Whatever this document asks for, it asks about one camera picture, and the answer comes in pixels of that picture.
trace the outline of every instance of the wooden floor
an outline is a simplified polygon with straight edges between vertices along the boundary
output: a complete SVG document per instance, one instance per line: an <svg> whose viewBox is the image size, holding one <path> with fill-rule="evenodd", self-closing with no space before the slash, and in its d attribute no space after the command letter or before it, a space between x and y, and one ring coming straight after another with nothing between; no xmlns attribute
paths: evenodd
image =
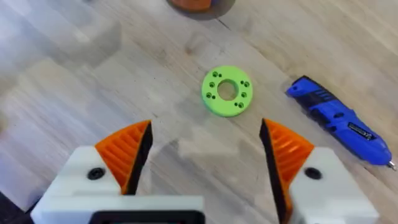
<svg viewBox="0 0 398 224"><path fill-rule="evenodd" d="M352 156L284 91L312 77L398 156L397 11L398 0L236 0L192 19L164 0L0 0L0 191L26 209L74 148L152 119L140 194L203 195L209 223L277 223L258 138L266 117L332 147L381 223L396 223L398 173ZM234 118L201 100L219 65L254 85Z"/></svg>

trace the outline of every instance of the rotary tool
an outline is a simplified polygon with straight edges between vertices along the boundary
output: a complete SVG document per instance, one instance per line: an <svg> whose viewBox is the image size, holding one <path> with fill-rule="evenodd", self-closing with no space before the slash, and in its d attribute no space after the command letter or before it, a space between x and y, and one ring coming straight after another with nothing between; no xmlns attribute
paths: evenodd
<svg viewBox="0 0 398 224"><path fill-rule="evenodd" d="M397 170L386 142L323 86L303 76L293 82L287 94L354 155L372 165Z"/></svg>

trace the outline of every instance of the label on tool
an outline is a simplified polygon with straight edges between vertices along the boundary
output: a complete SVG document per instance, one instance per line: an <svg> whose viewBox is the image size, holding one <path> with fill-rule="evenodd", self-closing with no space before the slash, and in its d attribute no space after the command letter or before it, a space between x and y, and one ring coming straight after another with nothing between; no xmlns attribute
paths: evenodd
<svg viewBox="0 0 398 224"><path fill-rule="evenodd" d="M356 125L354 123L349 122L348 127L351 128L356 133L358 133L360 136L366 138L367 140L373 140L376 138L376 137L374 137L373 134L365 131L363 128L359 127L358 125Z"/></svg>

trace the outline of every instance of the center hole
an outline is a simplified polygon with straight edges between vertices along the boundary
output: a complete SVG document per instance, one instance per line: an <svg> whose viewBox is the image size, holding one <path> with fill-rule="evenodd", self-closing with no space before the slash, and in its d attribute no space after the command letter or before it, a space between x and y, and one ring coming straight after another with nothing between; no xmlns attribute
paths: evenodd
<svg viewBox="0 0 398 224"><path fill-rule="evenodd" d="M218 85L218 94L224 100L233 100L238 94L238 87L232 80L224 80Z"/></svg>

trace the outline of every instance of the small hole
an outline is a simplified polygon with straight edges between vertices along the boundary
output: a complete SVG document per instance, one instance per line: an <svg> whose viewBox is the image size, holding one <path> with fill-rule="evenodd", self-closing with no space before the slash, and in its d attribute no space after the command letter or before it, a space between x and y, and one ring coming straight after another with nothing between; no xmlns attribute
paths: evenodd
<svg viewBox="0 0 398 224"><path fill-rule="evenodd" d="M89 173L87 174L87 178L89 180L98 180L102 178L104 175L105 175L105 169L97 167L89 171Z"/></svg>
<svg viewBox="0 0 398 224"><path fill-rule="evenodd" d="M321 173L318 169L316 169L316 168L314 168L314 167L306 168L306 169L304 170L304 173L305 173L305 175L306 175L307 177L309 177L309 178L311 178L311 179L314 179L314 180L320 180L320 179L322 179L322 173Z"/></svg>
<svg viewBox="0 0 398 224"><path fill-rule="evenodd" d="M337 128L336 128L336 126L332 126L332 127L329 128L329 130L330 130L331 132L335 132L335 131L337 130Z"/></svg>
<svg viewBox="0 0 398 224"><path fill-rule="evenodd" d="M340 113L335 114L335 115L333 116L333 118L340 118L340 117L342 117L342 116L344 116L344 113L340 112Z"/></svg>

